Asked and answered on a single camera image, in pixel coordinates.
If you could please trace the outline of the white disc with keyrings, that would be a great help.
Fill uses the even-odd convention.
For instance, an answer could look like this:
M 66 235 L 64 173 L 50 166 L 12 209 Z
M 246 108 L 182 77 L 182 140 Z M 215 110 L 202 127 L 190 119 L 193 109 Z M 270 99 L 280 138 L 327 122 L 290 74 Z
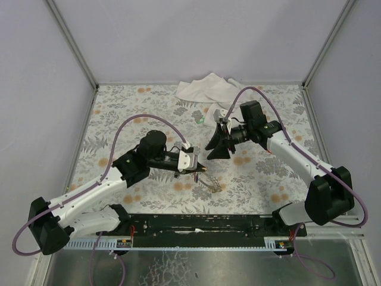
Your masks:
M 222 192 L 223 190 L 218 179 L 207 173 L 202 173 L 201 176 L 198 177 L 198 182 L 207 187 L 212 193 Z

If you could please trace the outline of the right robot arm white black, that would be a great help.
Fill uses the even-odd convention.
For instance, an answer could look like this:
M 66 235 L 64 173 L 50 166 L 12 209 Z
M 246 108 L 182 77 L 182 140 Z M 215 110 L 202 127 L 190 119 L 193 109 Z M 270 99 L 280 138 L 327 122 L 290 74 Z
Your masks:
M 278 210 L 287 226 L 310 221 L 322 226 L 354 207 L 354 196 L 349 192 L 351 174 L 346 168 L 334 168 L 288 139 L 278 121 L 267 120 L 258 101 L 241 104 L 240 109 L 243 123 L 234 128 L 227 110 L 214 111 L 216 129 L 206 146 L 209 160 L 229 159 L 236 145 L 248 141 L 283 160 L 308 187 L 304 201 Z

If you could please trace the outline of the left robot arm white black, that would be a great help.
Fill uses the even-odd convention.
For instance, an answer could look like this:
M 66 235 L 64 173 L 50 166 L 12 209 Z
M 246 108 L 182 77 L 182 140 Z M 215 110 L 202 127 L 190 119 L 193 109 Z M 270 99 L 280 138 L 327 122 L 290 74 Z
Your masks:
M 178 152 L 172 152 L 167 150 L 166 142 L 163 132 L 150 130 L 137 146 L 114 160 L 98 178 L 50 201 L 42 197 L 32 201 L 29 229 L 42 254 L 53 254 L 76 237 L 120 228 L 129 218 L 122 206 L 108 206 L 94 213 L 85 210 L 102 198 L 146 179 L 151 169 L 168 170 L 176 176 L 206 171 L 188 143 Z

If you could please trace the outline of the green tagged key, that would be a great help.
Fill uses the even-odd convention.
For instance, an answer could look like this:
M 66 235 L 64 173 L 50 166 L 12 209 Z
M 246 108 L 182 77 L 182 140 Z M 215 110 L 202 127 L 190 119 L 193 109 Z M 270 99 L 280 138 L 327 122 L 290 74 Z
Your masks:
M 202 117 L 201 119 L 199 119 L 196 123 L 199 125 L 199 124 L 203 124 L 204 123 L 204 120 L 205 118 Z

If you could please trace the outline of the white crumpled cloth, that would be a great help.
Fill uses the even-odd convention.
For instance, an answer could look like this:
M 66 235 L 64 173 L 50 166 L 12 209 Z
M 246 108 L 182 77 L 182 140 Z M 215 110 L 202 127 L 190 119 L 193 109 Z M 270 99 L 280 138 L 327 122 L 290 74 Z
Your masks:
M 193 80 L 190 83 L 180 82 L 176 97 L 180 100 L 211 104 L 204 117 L 204 124 L 212 126 L 215 123 L 213 119 L 215 110 L 228 110 L 243 88 L 241 83 L 232 78 L 225 80 L 215 73 L 210 73 L 200 80 Z

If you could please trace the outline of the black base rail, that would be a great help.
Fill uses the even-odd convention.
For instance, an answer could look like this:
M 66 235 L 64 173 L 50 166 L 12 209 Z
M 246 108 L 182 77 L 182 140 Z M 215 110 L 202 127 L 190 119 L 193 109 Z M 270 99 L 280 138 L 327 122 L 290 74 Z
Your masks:
M 170 241 L 209 240 L 226 241 L 229 238 L 241 240 L 243 237 L 289 239 L 292 235 L 305 237 L 305 229 L 297 230 L 297 225 L 287 226 L 277 216 L 253 214 L 129 214 L 115 230 L 103 232 L 103 237 L 153 238 Z

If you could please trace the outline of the grey aluminium corner post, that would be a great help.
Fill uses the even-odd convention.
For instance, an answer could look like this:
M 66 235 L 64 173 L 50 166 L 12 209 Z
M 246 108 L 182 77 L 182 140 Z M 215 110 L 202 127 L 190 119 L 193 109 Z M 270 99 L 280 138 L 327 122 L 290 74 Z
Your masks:
M 321 66 L 325 56 L 329 52 L 330 47 L 332 46 L 334 40 L 336 39 L 338 33 L 341 31 L 342 26 L 344 25 L 349 14 L 353 10 L 354 6 L 357 4 L 357 0 L 347 0 L 342 11 L 337 17 L 333 27 L 331 28 L 323 46 L 318 52 L 316 59 L 313 62 L 313 65 L 309 69 L 307 75 L 301 83 L 303 90 L 307 90 L 309 84 L 312 82 L 314 75 L 317 73 L 319 67 Z

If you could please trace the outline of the grey left corner post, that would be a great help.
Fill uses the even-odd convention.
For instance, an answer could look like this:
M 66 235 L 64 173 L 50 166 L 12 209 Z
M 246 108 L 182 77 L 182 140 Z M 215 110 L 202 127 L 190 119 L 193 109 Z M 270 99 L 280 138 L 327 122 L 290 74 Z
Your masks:
M 68 45 L 75 61 L 77 62 L 87 82 L 90 84 L 93 90 L 97 90 L 99 84 L 97 83 L 97 80 L 95 79 L 80 48 L 78 47 L 77 42 L 73 37 L 57 3 L 54 0 L 44 0 L 43 2 L 46 5 L 48 11 L 50 12 L 52 18 L 54 19 L 58 29 L 60 30 L 61 35 L 63 36 L 66 44 Z

